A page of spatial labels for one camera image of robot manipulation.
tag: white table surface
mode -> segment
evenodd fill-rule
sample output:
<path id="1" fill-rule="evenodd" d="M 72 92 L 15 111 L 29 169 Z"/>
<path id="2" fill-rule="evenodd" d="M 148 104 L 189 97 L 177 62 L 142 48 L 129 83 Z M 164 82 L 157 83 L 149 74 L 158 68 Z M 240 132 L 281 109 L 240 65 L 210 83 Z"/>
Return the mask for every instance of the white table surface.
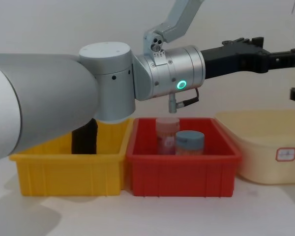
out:
<path id="1" fill-rule="evenodd" d="M 295 236 L 295 185 L 236 179 L 232 198 L 22 197 L 0 160 L 0 236 Z"/>

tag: plastic container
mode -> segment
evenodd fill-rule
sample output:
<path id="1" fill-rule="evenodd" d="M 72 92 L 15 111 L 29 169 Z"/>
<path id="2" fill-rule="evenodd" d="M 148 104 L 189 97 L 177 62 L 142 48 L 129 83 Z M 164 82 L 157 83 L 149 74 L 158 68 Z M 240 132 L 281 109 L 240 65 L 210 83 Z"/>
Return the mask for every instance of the plastic container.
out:
<path id="1" fill-rule="evenodd" d="M 216 114 L 241 149 L 238 173 L 262 184 L 295 183 L 295 110 Z"/>
<path id="2" fill-rule="evenodd" d="M 204 133 L 203 155 L 159 155 L 154 118 L 134 121 L 127 148 L 135 196 L 231 197 L 241 154 L 211 118 L 180 118 L 181 130 Z"/>
<path id="3" fill-rule="evenodd" d="M 179 131 L 178 118 L 157 118 L 156 133 L 158 154 L 174 155 L 175 154 L 175 136 Z"/>
<path id="4" fill-rule="evenodd" d="M 97 155 L 71 154 L 71 134 L 10 156 L 24 196 L 119 195 L 133 120 L 98 123 Z"/>
<path id="5" fill-rule="evenodd" d="M 204 147 L 203 133 L 193 130 L 176 133 L 176 155 L 202 155 Z"/>

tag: label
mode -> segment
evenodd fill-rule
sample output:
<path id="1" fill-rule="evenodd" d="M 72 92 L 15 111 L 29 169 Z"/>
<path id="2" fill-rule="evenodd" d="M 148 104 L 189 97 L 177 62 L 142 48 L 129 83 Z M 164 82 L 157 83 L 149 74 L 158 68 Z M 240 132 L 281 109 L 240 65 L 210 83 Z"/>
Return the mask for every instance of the label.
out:
<path id="1" fill-rule="evenodd" d="M 294 161 L 295 148 L 294 147 L 281 147 L 276 151 L 277 161 Z"/>
<path id="2" fill-rule="evenodd" d="M 175 154 L 175 137 L 166 136 L 166 137 L 157 137 L 158 142 L 158 153 L 174 155 Z"/>

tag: green indicator light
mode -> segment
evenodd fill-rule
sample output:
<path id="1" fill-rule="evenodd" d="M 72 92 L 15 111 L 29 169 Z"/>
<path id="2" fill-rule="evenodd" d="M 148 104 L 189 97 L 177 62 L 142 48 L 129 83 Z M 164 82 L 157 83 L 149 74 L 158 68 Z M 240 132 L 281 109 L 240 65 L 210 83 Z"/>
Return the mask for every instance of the green indicator light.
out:
<path id="1" fill-rule="evenodd" d="M 179 81 L 179 83 L 177 84 L 177 89 L 183 89 L 185 88 L 187 85 L 187 82 L 185 80 Z"/>

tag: yellow plastic bin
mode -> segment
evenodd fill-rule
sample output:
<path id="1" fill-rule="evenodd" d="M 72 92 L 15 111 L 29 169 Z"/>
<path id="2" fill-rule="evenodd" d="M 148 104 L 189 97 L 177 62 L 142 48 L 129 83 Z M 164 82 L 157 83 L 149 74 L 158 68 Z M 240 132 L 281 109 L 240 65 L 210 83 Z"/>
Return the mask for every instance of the yellow plastic bin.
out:
<path id="1" fill-rule="evenodd" d="M 295 110 L 221 112 L 215 118 L 242 152 L 241 176 L 295 183 Z"/>
<path id="2" fill-rule="evenodd" d="M 24 196 L 119 195 L 133 120 L 98 122 L 97 155 L 71 154 L 71 134 L 10 156 Z"/>

